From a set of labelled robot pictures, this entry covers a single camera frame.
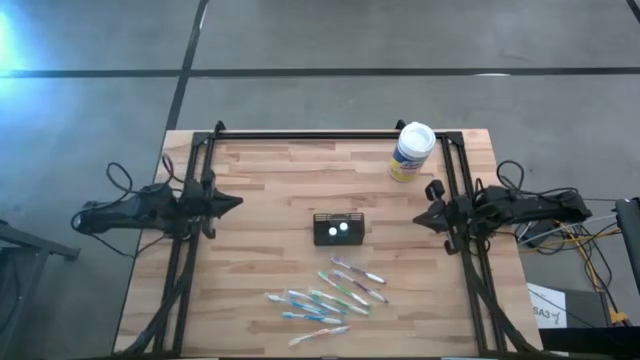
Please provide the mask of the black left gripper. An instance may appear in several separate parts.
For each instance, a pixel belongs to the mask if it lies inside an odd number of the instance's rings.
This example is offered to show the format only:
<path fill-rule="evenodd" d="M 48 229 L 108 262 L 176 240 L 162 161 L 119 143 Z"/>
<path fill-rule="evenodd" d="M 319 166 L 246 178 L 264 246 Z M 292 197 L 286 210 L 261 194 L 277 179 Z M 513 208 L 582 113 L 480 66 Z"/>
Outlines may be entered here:
<path fill-rule="evenodd" d="M 185 177 L 180 197 L 184 211 L 191 218 L 193 228 L 208 239 L 216 237 L 216 230 L 213 228 L 211 192 L 211 181 L 208 178 L 201 182 L 196 179 L 194 174 L 188 174 Z M 214 200 L 216 201 L 214 204 L 215 218 L 221 218 L 229 211 L 239 207 L 244 201 L 242 197 L 228 195 L 218 189 L 214 190 Z"/>

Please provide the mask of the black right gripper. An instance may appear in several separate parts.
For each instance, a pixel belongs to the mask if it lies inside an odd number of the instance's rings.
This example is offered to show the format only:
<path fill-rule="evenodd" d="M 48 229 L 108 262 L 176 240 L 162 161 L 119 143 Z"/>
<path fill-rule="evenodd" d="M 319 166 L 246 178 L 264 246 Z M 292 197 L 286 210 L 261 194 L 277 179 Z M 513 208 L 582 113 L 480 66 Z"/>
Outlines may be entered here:
<path fill-rule="evenodd" d="M 472 201 L 466 195 L 455 195 L 445 201 L 445 188 L 441 180 L 431 181 L 425 188 L 427 199 L 432 203 L 426 212 L 416 216 L 412 222 L 436 233 L 447 233 L 445 250 L 448 254 L 470 251 L 469 221 Z"/>

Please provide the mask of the white toothbrush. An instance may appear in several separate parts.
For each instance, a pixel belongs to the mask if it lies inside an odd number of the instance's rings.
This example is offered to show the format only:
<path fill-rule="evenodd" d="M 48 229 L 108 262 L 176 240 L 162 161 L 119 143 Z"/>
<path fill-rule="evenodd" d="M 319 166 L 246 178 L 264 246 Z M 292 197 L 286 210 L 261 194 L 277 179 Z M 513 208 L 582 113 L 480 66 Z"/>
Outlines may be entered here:
<path fill-rule="evenodd" d="M 350 264 L 342 261 L 339 257 L 335 257 L 335 256 L 331 257 L 330 261 L 332 263 L 338 265 L 338 266 L 341 266 L 343 268 L 351 270 L 354 273 L 363 275 L 363 276 L 367 277 L 368 279 L 373 280 L 373 281 L 375 281 L 377 283 L 387 284 L 387 281 L 385 279 L 383 279 L 382 277 L 380 277 L 380 276 L 378 276 L 378 275 L 376 275 L 374 273 L 371 273 L 371 272 L 369 272 L 369 271 L 367 271 L 367 270 L 365 270 L 363 268 L 360 268 L 360 267 L 357 267 L 357 266 L 354 266 L 354 265 L 350 265 Z"/>

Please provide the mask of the purple toothbrush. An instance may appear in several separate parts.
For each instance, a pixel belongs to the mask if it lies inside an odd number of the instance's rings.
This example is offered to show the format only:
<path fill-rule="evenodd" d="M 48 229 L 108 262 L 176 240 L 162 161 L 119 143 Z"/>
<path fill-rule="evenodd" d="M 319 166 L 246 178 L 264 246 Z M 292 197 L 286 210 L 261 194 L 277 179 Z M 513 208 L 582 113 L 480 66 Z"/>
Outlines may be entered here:
<path fill-rule="evenodd" d="M 345 273 L 339 271 L 339 270 L 332 270 L 333 275 L 337 276 L 338 278 L 342 279 L 342 280 L 346 280 L 351 282 L 353 285 L 355 285 L 356 287 L 360 288 L 361 290 L 363 290 L 365 293 L 367 293 L 369 296 L 371 296 L 372 298 L 382 302 L 382 303 L 389 303 L 389 300 L 384 297 L 383 295 L 381 295 L 380 293 L 374 291 L 373 289 L 370 289 L 368 287 L 366 287 L 365 285 L 363 285 L 362 283 L 358 282 L 357 280 L 355 280 L 354 278 L 346 275 Z"/>

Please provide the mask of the green toothbrush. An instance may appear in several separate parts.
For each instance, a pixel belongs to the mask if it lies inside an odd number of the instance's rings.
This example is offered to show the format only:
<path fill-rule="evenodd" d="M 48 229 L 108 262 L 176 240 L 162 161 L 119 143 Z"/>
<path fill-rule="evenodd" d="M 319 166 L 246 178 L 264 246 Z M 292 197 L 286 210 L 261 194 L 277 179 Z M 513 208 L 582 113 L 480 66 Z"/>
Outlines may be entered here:
<path fill-rule="evenodd" d="M 360 307 L 358 307 L 356 305 L 353 305 L 353 304 L 351 304 L 351 303 L 349 303 L 347 301 L 344 301 L 344 300 L 342 300 L 342 299 L 340 299 L 338 297 L 326 294 L 326 293 L 321 292 L 319 290 L 313 290 L 312 289 L 312 290 L 309 291 L 309 294 L 311 296 L 313 296 L 313 297 L 316 297 L 316 298 L 323 298 L 323 299 L 326 299 L 326 300 L 330 300 L 331 302 L 336 303 L 337 305 L 340 305 L 340 306 L 342 306 L 342 307 L 344 307 L 344 308 L 346 308 L 346 309 L 348 309 L 348 310 L 350 310 L 352 312 L 358 313 L 360 315 L 364 315 L 364 316 L 369 316 L 370 315 L 368 310 L 360 308 Z"/>
<path fill-rule="evenodd" d="M 369 307 L 370 304 L 368 302 L 366 302 L 363 298 L 361 298 L 360 296 L 358 296 L 357 294 L 353 293 L 351 290 L 345 288 L 344 286 L 334 282 L 333 280 L 330 279 L 329 275 L 325 272 L 318 272 L 317 275 L 324 280 L 325 282 L 327 282 L 328 284 L 330 284 L 332 287 L 334 287 L 335 289 L 337 289 L 338 291 L 344 293 L 345 295 L 351 297 L 352 299 L 356 300 L 358 303 L 360 303 L 361 305 L 365 306 L 365 307 Z"/>

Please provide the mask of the blue toothbrush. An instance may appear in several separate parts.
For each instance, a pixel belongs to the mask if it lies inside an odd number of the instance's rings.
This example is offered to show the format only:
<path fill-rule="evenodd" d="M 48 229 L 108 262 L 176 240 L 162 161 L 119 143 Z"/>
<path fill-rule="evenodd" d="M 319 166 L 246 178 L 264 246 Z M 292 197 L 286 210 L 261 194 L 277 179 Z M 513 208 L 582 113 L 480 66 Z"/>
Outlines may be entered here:
<path fill-rule="evenodd" d="M 308 321 L 313 321 L 313 322 L 318 322 L 318 323 L 323 323 L 328 325 L 344 325 L 343 320 L 325 316 L 325 315 L 282 312 L 281 316 L 283 319 L 301 319 L 301 320 L 308 320 Z"/>
<path fill-rule="evenodd" d="M 307 294 L 304 294 L 304 293 L 301 293 L 301 292 L 298 292 L 298 291 L 295 291 L 295 290 L 286 290 L 286 294 L 291 298 L 304 299 L 306 301 L 309 301 L 309 302 L 311 302 L 311 303 L 323 308 L 324 310 L 328 310 L 328 311 L 331 311 L 331 312 L 336 313 L 336 314 L 340 314 L 340 315 L 346 315 L 347 314 L 343 310 L 340 310 L 340 309 L 338 309 L 336 307 L 333 307 L 333 306 L 331 306 L 329 304 L 326 304 L 326 303 L 324 303 L 324 302 L 322 302 L 322 301 L 320 301 L 320 300 L 318 300 L 318 299 L 316 299 L 316 298 L 314 298 L 314 297 L 312 297 L 310 295 L 307 295 Z"/>
<path fill-rule="evenodd" d="M 323 310 L 321 308 L 318 308 L 316 306 L 300 303 L 300 302 L 297 302 L 297 301 L 294 301 L 294 300 L 290 300 L 290 299 L 287 299 L 287 298 L 280 297 L 280 296 L 275 295 L 275 294 L 266 293 L 265 297 L 271 302 L 288 304 L 288 305 L 290 305 L 290 306 L 292 306 L 294 308 L 298 308 L 298 309 L 304 310 L 304 311 L 312 313 L 312 314 L 316 314 L 316 315 L 327 315 L 328 314 L 327 311 L 325 311 L 325 310 Z"/>

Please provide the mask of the Lysol wipes canister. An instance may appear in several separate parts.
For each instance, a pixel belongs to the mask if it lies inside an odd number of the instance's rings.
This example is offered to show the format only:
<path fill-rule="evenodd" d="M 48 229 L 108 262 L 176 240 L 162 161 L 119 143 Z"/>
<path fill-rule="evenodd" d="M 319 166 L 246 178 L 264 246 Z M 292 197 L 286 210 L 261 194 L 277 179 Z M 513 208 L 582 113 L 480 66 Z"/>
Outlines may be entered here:
<path fill-rule="evenodd" d="M 412 181 L 436 145 L 433 129 L 420 122 L 411 122 L 400 132 L 389 162 L 389 174 L 400 182 Z"/>

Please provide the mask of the white paper label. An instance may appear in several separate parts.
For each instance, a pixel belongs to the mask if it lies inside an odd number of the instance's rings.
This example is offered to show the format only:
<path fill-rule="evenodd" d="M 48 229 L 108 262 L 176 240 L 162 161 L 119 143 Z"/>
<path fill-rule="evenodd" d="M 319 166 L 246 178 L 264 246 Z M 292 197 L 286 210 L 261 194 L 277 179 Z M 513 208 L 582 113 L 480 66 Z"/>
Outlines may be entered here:
<path fill-rule="evenodd" d="M 566 328 L 566 294 L 532 283 L 528 283 L 527 287 L 538 328 Z"/>

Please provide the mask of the black upright panel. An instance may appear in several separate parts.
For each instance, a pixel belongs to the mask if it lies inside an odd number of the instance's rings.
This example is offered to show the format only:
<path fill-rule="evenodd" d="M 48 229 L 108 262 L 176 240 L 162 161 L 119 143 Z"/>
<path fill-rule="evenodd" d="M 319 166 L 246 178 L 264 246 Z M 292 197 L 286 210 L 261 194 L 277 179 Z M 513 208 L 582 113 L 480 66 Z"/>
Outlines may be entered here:
<path fill-rule="evenodd" d="M 640 294 L 640 197 L 617 200 L 614 212 Z"/>

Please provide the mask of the black metal stand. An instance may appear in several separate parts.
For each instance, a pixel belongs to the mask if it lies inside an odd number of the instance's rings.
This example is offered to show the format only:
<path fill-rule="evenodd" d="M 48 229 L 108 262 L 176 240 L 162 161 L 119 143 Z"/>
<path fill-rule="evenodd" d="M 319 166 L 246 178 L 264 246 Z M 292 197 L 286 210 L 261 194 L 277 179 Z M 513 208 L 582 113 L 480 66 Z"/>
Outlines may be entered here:
<path fill-rule="evenodd" d="M 0 360 L 6 360 L 26 324 L 32 300 L 51 255 L 73 261 L 80 249 L 12 227 L 0 220 Z"/>

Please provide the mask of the black equipment case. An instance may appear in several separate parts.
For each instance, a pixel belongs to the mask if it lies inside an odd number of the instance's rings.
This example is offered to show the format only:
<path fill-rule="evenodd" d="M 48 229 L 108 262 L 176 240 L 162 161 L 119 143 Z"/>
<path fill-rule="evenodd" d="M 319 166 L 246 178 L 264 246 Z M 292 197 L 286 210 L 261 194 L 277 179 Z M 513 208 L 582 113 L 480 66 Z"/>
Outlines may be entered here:
<path fill-rule="evenodd" d="M 566 294 L 567 327 L 538 328 L 544 349 L 640 360 L 640 323 L 615 325 L 601 293 L 558 291 Z"/>

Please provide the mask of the black aluminium table frame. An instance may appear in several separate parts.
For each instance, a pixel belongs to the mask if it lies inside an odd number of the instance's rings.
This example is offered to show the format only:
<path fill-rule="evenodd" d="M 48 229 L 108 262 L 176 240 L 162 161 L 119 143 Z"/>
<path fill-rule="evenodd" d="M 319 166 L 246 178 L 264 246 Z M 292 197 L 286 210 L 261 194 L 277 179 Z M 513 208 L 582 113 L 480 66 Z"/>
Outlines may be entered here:
<path fill-rule="evenodd" d="M 216 237 L 172 244 L 156 231 L 141 235 L 113 349 L 123 353 L 147 327 L 173 276 L 194 271 L 149 357 L 375 358 L 474 356 L 493 348 L 490 316 L 471 305 L 465 258 L 444 250 L 444 236 L 412 222 L 428 205 L 424 189 L 435 178 L 465 191 L 472 177 L 495 180 L 495 158 L 484 130 L 460 133 L 467 151 L 435 149 L 414 182 L 388 173 L 397 132 L 178 130 L 162 152 L 179 175 L 200 173 L 211 160 L 216 187 L 243 203 L 214 222 Z M 359 246 L 316 246 L 313 215 L 363 213 Z M 373 302 L 369 316 L 346 316 L 348 332 L 293 347 L 288 342 L 326 328 L 283 319 L 283 303 L 266 293 L 329 292 L 318 275 L 331 257 L 387 281 L 378 289 L 389 303 Z"/>

